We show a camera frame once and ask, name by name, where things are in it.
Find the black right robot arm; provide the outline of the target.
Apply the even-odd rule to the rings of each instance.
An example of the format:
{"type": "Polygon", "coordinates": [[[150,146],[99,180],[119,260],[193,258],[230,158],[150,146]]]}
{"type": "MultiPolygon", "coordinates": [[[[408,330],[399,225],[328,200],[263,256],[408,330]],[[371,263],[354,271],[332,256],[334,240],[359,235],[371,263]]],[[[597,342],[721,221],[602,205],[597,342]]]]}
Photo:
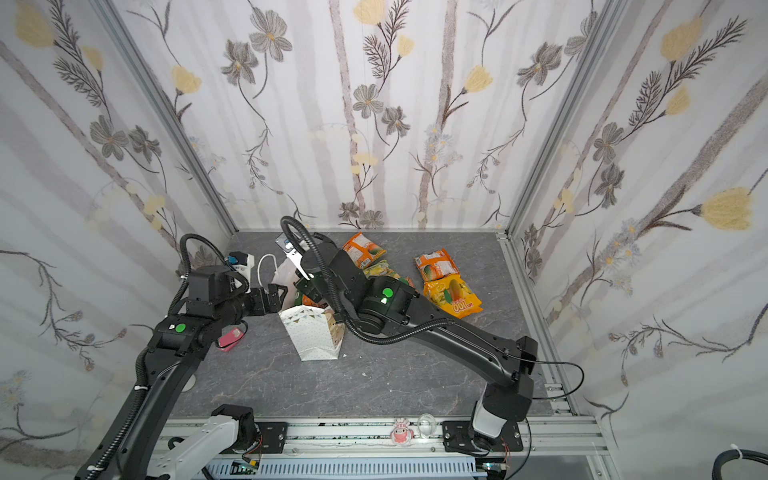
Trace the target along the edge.
{"type": "Polygon", "coordinates": [[[482,457],[511,446],[536,399],[532,372],[540,360],[533,338],[494,335],[445,312],[407,283],[366,277],[343,249],[291,216],[282,217],[280,227],[298,256],[297,289],[326,302],[358,339],[374,345],[413,340],[485,380],[464,432],[444,433],[446,450],[482,457]]]}

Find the yellow mango snack bag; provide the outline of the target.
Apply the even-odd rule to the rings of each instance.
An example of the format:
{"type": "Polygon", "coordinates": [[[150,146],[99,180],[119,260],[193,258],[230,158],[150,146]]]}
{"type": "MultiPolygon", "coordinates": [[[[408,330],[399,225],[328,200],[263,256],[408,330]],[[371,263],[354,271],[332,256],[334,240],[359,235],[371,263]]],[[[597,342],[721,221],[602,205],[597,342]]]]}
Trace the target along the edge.
{"type": "Polygon", "coordinates": [[[427,282],[423,294],[433,304],[459,319],[483,311],[482,301],[459,274],[427,282]]]}

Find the clear glass ornament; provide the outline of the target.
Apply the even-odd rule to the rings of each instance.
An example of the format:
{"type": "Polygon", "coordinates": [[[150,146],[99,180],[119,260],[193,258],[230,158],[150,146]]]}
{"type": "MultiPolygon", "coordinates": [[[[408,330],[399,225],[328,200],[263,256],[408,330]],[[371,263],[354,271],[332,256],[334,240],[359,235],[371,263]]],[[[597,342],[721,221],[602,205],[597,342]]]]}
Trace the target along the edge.
{"type": "Polygon", "coordinates": [[[437,421],[435,417],[429,413],[424,413],[419,416],[415,422],[420,438],[428,438],[436,431],[437,421]]]}

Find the white cartoon paper bag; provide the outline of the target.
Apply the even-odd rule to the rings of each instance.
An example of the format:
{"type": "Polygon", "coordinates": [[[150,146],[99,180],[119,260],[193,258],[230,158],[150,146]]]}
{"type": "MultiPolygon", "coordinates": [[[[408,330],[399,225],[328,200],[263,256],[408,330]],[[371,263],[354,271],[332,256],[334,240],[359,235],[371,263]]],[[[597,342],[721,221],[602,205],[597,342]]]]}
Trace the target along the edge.
{"type": "Polygon", "coordinates": [[[303,362],[337,360],[345,326],[335,321],[332,309],[322,301],[304,299],[294,285],[302,276],[295,272],[293,263],[289,259],[279,263],[276,255],[266,254],[253,272],[262,287],[276,284],[287,288],[278,315],[300,359],[303,362]]]}

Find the orange mango snack packet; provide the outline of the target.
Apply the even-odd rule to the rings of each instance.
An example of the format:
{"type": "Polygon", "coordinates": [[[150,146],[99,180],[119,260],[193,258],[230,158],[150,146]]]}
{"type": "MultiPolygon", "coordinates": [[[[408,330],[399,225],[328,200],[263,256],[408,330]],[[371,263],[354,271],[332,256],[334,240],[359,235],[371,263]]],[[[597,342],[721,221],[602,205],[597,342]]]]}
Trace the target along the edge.
{"type": "Polygon", "coordinates": [[[353,235],[342,247],[353,263],[360,269],[365,269],[386,254],[386,250],[367,238],[362,232],[353,235]]]}

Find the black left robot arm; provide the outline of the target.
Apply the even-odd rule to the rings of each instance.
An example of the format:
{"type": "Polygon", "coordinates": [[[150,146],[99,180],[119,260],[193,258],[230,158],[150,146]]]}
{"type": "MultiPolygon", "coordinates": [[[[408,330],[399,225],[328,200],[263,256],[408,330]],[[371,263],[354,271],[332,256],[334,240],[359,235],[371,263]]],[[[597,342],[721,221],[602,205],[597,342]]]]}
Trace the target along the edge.
{"type": "Polygon", "coordinates": [[[218,345],[224,329],[247,317],[278,312],[288,293],[283,285],[252,286],[253,262],[242,252],[223,255],[215,249],[218,264],[193,268],[187,247],[191,240],[210,243],[199,234],[182,236],[181,286],[137,356],[134,386],[103,439],[77,471],[78,479],[190,479],[218,454],[246,453],[261,440],[251,408],[224,405],[169,453],[153,456],[185,385],[218,345]]]}

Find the orange white snack packet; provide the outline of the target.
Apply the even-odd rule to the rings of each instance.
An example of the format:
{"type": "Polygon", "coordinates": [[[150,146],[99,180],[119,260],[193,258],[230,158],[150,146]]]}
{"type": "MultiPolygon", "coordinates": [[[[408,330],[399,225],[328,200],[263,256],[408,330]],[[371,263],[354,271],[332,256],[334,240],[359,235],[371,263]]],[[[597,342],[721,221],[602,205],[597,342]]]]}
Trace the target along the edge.
{"type": "Polygon", "coordinates": [[[460,273],[452,257],[445,249],[419,255],[414,258],[414,261],[425,282],[437,281],[460,273]]]}

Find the green yellow candy packet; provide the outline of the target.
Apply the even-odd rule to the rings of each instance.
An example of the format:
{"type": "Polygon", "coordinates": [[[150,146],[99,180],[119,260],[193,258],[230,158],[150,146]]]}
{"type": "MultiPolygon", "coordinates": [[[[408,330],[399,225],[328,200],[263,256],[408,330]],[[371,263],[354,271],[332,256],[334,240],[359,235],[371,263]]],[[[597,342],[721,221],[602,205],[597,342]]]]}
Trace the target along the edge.
{"type": "Polygon", "coordinates": [[[410,287],[414,288],[415,284],[410,277],[403,277],[392,269],[386,259],[378,261],[363,269],[363,273],[367,278],[386,276],[397,279],[403,283],[406,283],[410,287]]]}

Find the pink eraser block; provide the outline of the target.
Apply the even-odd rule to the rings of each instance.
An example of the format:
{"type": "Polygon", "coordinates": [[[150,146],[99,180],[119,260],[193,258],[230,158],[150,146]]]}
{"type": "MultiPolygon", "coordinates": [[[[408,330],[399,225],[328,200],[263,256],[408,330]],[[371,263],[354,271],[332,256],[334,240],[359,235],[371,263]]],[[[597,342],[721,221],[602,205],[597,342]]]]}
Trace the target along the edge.
{"type": "Polygon", "coordinates": [[[223,334],[216,342],[216,346],[223,352],[228,352],[237,346],[246,333],[244,327],[235,327],[227,333],[223,334]]]}

